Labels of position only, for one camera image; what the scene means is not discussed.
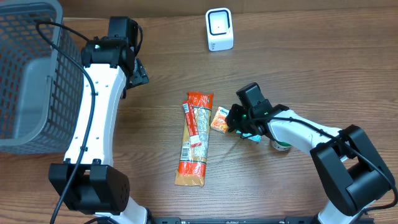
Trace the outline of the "teal snack packet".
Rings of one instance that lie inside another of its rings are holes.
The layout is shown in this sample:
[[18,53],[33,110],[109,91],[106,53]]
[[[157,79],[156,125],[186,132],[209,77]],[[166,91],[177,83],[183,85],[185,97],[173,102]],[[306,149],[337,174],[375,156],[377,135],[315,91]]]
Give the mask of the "teal snack packet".
[[248,140],[255,142],[256,144],[258,144],[261,141],[260,135],[250,134],[250,133],[242,133],[241,131],[238,131],[238,130],[236,131],[236,133],[239,135],[239,137],[241,139],[248,139]]

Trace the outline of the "small orange box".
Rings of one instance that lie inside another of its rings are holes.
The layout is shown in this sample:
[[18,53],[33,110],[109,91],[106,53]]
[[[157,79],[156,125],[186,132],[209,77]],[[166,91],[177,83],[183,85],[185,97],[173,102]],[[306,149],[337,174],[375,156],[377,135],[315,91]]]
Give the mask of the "small orange box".
[[210,127],[215,131],[226,133],[229,128],[226,122],[228,114],[229,110],[219,106]]

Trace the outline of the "green lid white jar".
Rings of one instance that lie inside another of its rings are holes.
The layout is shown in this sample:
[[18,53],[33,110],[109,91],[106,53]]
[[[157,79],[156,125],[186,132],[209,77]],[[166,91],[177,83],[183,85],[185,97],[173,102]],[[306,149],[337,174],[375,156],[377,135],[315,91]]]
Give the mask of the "green lid white jar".
[[270,140],[270,144],[274,149],[278,151],[287,151],[292,147],[290,144],[287,144],[286,142],[280,142],[274,140]]

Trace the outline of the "long orange noodle package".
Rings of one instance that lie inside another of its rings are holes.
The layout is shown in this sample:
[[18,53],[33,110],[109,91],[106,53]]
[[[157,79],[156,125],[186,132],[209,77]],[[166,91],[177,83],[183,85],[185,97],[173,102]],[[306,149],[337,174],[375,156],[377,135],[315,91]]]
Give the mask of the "long orange noodle package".
[[187,95],[187,100],[182,103],[185,124],[175,185],[202,187],[205,184],[214,94],[189,91]]

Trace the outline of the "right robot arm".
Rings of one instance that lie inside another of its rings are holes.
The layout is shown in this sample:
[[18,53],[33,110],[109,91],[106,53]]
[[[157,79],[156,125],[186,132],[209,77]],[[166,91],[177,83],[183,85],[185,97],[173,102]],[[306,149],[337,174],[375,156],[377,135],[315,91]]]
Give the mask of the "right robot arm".
[[388,191],[397,193],[392,172],[359,126],[345,129],[317,124],[284,105],[272,106],[256,82],[237,92],[240,104],[233,104],[226,122],[229,131],[241,138],[266,136],[282,151],[295,147],[309,154],[329,201],[305,223],[364,223],[364,214],[397,205],[373,206]]

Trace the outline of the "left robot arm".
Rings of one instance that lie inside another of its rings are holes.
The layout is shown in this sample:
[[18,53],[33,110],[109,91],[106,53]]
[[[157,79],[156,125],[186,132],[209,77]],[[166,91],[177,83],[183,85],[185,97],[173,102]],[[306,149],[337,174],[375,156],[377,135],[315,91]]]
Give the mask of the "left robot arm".
[[144,85],[149,77],[136,57],[142,44],[140,25],[128,17],[111,17],[108,34],[87,40],[77,62],[84,76],[80,110],[70,145],[61,164],[51,164],[49,181],[60,207],[94,215],[92,223],[150,223],[147,208],[130,196],[128,177],[113,167],[113,134],[118,104],[128,89]]

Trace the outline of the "white barcode scanner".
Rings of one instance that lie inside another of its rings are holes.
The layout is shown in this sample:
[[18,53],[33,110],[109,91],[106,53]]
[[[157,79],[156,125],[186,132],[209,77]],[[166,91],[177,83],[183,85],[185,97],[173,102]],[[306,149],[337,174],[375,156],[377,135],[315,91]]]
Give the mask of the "white barcode scanner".
[[229,50],[234,46],[232,13],[226,7],[209,9],[205,14],[208,49]]

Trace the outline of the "grey plastic mesh basket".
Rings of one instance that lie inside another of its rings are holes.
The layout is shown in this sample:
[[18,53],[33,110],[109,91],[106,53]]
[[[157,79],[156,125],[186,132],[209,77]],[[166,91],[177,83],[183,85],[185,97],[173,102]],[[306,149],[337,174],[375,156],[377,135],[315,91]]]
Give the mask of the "grey plastic mesh basket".
[[1,1],[1,152],[65,152],[83,93],[80,60],[58,1]]

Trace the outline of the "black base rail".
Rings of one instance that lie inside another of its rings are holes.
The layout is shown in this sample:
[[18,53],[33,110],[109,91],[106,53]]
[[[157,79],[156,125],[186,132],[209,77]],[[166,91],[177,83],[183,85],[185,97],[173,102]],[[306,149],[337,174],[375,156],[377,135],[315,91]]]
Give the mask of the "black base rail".
[[313,217],[285,217],[271,219],[223,220],[223,219],[181,219],[179,217],[152,218],[149,223],[155,224],[311,224]]

